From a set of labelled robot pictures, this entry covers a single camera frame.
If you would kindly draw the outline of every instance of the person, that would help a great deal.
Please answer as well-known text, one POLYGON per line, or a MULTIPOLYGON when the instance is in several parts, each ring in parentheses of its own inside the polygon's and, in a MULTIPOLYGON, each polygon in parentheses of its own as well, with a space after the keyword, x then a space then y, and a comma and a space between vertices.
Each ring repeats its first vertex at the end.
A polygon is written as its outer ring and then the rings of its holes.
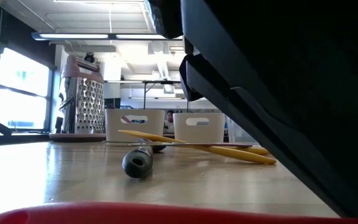
POLYGON ((167 119, 164 121, 164 132, 165 133, 173 133, 173 114, 175 112, 173 110, 168 110, 167 119))

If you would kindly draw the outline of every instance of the bin handle cutout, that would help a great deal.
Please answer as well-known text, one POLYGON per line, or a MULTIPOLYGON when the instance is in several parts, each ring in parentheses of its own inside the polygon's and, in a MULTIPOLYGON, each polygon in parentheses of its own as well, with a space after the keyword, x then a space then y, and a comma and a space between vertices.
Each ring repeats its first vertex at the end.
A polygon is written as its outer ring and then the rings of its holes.
POLYGON ((206 126, 209 124, 208 118, 187 118, 186 124, 189 126, 206 126))
POLYGON ((145 124, 147 123, 146 115, 123 115, 121 116, 121 122, 123 124, 145 124))

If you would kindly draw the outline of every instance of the red object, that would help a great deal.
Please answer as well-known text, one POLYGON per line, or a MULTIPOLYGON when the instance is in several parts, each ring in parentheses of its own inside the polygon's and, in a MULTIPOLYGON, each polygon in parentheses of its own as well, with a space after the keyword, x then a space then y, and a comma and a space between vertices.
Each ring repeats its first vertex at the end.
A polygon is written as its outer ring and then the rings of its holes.
POLYGON ((241 223, 358 224, 353 218, 314 218, 135 203, 55 203, 0 214, 0 224, 43 223, 241 223))

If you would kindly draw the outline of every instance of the white storage bin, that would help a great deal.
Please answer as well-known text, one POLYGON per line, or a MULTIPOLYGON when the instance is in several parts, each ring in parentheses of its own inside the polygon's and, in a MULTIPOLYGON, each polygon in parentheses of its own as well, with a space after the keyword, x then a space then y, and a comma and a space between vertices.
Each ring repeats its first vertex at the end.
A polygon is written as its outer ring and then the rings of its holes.
POLYGON ((175 139, 192 143, 223 142, 222 113, 174 113, 175 139))
POLYGON ((229 142, 231 143, 250 143, 259 145, 259 143, 246 131, 244 131, 238 124, 236 124, 228 116, 227 119, 227 130, 229 135, 229 142))
POLYGON ((118 130, 141 131, 162 136, 165 119, 163 110, 105 109, 104 112, 106 113, 106 140, 110 142, 108 145, 137 142, 137 137, 120 133, 118 130))

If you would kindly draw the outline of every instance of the wooden tabletop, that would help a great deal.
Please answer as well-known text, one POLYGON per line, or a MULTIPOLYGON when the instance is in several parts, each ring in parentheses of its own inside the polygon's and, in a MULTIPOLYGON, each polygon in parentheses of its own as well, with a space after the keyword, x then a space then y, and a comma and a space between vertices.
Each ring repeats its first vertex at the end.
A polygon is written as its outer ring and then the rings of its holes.
POLYGON ((0 146, 0 212, 50 202, 142 202, 336 217, 278 163, 252 164, 195 149, 154 155, 145 180, 125 175, 130 147, 38 142, 0 146))

